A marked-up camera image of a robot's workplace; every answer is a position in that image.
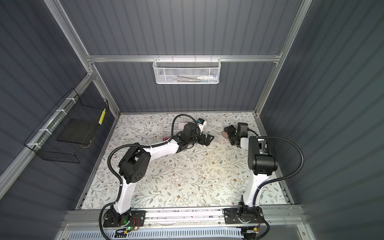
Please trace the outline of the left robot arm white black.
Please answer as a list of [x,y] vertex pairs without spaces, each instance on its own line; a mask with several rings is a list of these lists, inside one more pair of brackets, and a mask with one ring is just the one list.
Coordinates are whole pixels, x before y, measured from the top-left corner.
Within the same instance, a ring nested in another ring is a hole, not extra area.
[[[187,123],[181,132],[171,135],[166,141],[144,146],[140,144],[124,145],[116,148],[108,158],[110,171],[119,179],[119,191],[115,202],[108,213],[116,225],[126,226],[133,218],[131,215],[133,197],[136,184],[145,176],[149,163],[166,155],[172,155],[188,149],[189,145],[196,143],[209,146],[214,136],[202,134],[205,122],[198,119],[196,122]],[[128,151],[120,160],[119,171],[113,170],[111,158],[117,151],[128,147]]]

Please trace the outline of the yellow tag on basket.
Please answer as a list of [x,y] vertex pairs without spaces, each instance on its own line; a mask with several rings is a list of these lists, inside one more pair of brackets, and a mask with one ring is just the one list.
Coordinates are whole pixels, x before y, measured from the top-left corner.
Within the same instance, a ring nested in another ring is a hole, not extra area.
[[105,115],[106,115],[106,109],[103,109],[102,112],[101,112],[101,114],[100,114],[99,121],[98,121],[98,124],[99,124],[99,125],[102,125],[102,124],[103,124]]

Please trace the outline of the clear acrylic card organizer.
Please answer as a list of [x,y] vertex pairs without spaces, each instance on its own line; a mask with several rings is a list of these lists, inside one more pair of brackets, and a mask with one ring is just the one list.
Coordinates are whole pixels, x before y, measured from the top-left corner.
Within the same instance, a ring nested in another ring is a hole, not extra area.
[[177,133],[182,132],[179,130],[178,123],[172,124],[164,124],[162,127],[162,137],[166,138],[171,136],[171,133],[173,132],[173,136],[175,136]]

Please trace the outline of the pink leather card holder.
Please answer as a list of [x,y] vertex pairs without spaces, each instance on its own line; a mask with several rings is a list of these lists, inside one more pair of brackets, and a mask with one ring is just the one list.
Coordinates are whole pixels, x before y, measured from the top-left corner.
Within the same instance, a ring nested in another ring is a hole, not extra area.
[[229,134],[225,131],[222,131],[221,132],[221,135],[225,138],[225,139],[228,139],[229,138]]

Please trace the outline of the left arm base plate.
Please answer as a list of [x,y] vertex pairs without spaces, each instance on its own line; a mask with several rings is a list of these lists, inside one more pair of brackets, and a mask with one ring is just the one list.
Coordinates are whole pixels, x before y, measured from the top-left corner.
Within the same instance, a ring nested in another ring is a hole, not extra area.
[[127,211],[118,214],[114,209],[107,210],[102,216],[103,227],[106,228],[138,228],[142,227],[146,218],[146,211]]

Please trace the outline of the black pad in basket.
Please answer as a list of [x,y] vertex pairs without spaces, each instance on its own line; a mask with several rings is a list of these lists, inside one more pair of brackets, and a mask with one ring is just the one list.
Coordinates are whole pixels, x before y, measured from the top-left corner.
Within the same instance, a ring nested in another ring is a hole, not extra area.
[[85,120],[71,119],[64,129],[57,136],[57,141],[83,144],[86,142],[86,137],[93,127],[93,122]]

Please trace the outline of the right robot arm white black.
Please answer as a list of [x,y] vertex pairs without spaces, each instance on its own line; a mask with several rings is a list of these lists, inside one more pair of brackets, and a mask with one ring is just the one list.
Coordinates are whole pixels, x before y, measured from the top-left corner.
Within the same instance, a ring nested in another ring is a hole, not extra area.
[[225,127],[223,131],[231,145],[248,151],[248,168],[252,175],[237,208],[223,209],[227,224],[262,221],[261,185],[268,181],[278,168],[277,161],[266,149],[266,140],[260,139],[258,135],[249,136],[250,131],[246,123],[238,123],[237,127],[233,125]]

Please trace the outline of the white tube in basket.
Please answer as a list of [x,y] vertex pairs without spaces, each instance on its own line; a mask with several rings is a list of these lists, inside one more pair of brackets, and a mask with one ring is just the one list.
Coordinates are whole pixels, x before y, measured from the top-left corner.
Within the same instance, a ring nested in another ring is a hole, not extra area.
[[198,81],[204,82],[204,83],[217,83],[219,80],[218,75],[203,75],[197,77]]

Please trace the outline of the aluminium front rail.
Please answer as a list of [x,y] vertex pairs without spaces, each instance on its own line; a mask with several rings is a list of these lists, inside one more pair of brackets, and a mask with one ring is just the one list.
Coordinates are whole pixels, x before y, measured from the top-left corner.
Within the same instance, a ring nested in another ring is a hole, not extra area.
[[[187,207],[187,208],[149,208],[141,209],[146,212],[144,217],[138,217],[137,224],[141,229],[156,228],[193,228],[219,227],[229,222],[230,227],[254,226],[263,222],[232,220],[223,215],[225,207]],[[300,205],[270,205],[262,206],[265,220],[273,225],[301,225],[308,220]],[[68,211],[59,230],[69,229],[99,229],[100,210]]]

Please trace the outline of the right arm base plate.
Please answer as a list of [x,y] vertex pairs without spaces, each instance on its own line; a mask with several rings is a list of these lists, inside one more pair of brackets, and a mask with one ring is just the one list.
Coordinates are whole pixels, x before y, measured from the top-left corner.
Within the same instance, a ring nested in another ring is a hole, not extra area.
[[227,225],[234,224],[256,224],[259,225],[264,223],[262,218],[264,217],[264,213],[261,208],[256,208],[257,212],[254,208],[245,207],[244,209],[238,208],[225,208],[222,210],[222,214],[224,215],[225,223]]

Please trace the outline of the pink card in organizer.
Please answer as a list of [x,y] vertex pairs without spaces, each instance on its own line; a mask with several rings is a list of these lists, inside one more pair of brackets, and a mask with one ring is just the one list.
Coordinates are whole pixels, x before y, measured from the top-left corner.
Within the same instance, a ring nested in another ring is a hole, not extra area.
[[182,131],[187,123],[178,123],[179,130]]

